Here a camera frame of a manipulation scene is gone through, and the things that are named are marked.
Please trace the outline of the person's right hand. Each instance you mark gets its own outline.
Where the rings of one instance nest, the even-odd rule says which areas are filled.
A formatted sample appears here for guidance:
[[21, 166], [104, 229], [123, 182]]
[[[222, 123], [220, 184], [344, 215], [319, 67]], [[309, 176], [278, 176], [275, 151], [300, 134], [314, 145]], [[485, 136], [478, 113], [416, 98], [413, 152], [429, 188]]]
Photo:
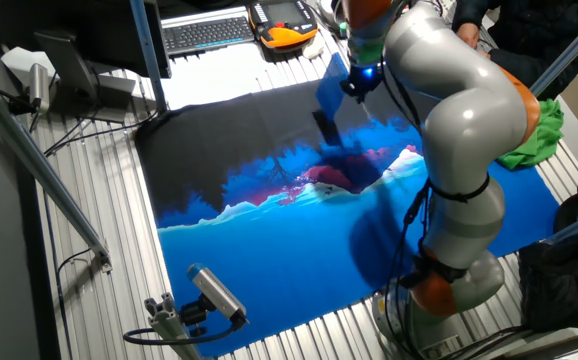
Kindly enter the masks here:
[[456, 32], [457, 36], [471, 48], [476, 49], [480, 40], [480, 27], [474, 23], [463, 23]]

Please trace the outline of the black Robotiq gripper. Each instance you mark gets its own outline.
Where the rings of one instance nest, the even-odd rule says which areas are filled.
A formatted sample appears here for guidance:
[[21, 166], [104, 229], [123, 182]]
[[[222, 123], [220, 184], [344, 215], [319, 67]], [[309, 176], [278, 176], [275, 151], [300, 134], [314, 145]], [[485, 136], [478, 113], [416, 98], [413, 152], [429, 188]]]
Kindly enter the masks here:
[[341, 84], [341, 89], [350, 97], [357, 97], [357, 103], [362, 104], [368, 93], [375, 90], [381, 82], [382, 71], [379, 66], [352, 66], [347, 79]]

